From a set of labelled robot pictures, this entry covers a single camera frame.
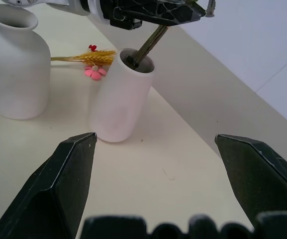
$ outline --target ceramic vase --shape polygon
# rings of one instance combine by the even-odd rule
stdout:
[[[50,51],[33,29],[36,16],[0,4],[0,114],[23,120],[40,115],[48,103]]]
[[[136,70],[124,63],[135,52],[127,48],[116,55],[93,103],[90,127],[104,141],[130,137],[151,88],[155,67],[149,57]]]

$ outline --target white wall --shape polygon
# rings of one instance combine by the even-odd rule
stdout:
[[[217,0],[182,28],[287,119],[287,1]]]
[[[95,25],[118,49],[139,48],[156,28]],[[155,89],[216,152],[215,135],[227,133],[264,141],[287,160],[287,120],[180,27],[170,28],[150,56]]]

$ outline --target red flower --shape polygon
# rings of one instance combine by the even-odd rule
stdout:
[[[96,51],[97,46],[96,46],[96,45],[90,45],[90,46],[88,47],[88,49],[90,49],[90,51],[94,52],[94,51]]]

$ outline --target pink flower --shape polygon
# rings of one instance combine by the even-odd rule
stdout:
[[[106,74],[107,71],[98,66],[86,66],[85,68],[85,75],[91,77],[95,81],[100,81],[101,76],[106,76]]]

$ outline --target white table surface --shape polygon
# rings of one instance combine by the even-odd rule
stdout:
[[[113,47],[85,17],[45,5],[31,11],[40,20],[36,32],[54,56],[82,53],[89,44]],[[88,114],[98,87],[83,75],[82,65],[56,63],[45,113],[26,121],[0,116],[0,217],[61,141],[91,131]],[[176,223],[186,231],[188,219],[199,213],[210,215],[219,227],[227,221],[251,227],[221,159],[151,89],[130,139],[117,144],[98,141],[84,218],[141,215],[149,231],[160,222]]]

